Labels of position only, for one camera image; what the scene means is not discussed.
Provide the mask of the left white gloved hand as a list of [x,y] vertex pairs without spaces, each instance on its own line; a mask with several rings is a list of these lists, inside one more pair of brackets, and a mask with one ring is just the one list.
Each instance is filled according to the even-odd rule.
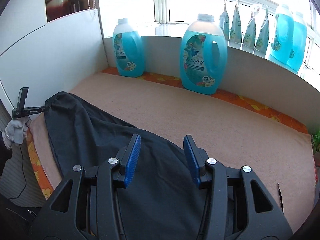
[[28,116],[9,121],[1,133],[4,146],[10,150],[13,144],[22,144],[27,137],[30,124],[31,118]]

